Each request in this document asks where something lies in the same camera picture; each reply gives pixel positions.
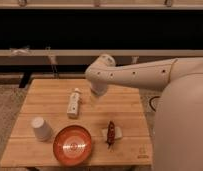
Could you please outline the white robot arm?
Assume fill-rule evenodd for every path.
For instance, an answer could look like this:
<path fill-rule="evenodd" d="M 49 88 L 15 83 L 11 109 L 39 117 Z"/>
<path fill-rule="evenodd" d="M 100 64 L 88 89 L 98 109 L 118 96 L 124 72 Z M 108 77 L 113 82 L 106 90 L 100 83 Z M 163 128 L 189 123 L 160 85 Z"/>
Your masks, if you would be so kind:
<path fill-rule="evenodd" d="M 203 57 L 118 66 L 103 54 L 85 71 L 91 91 L 109 85 L 156 90 L 153 171 L 203 171 Z"/>

